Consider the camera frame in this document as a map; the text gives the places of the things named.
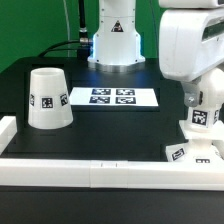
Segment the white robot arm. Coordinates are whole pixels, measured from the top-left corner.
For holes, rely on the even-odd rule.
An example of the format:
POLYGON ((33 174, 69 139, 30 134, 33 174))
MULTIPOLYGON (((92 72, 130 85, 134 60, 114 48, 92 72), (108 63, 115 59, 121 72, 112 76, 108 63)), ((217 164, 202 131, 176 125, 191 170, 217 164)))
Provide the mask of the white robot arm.
MULTIPOLYGON (((159 0, 159 66, 180 81, 185 104, 201 103, 198 79, 224 63, 224 0, 159 0)), ((135 29, 136 0, 99 0, 99 28, 88 57, 91 68, 126 72, 145 62, 135 29)))

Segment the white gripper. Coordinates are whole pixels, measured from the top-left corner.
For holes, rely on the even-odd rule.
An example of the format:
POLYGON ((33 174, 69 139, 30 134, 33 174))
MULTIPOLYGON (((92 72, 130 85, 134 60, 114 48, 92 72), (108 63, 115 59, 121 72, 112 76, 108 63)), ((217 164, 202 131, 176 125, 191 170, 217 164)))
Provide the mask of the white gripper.
POLYGON ((199 105, 200 89, 190 82, 224 62, 224 7, 169 9, 159 31, 159 66, 165 78, 182 82, 184 104, 199 105))

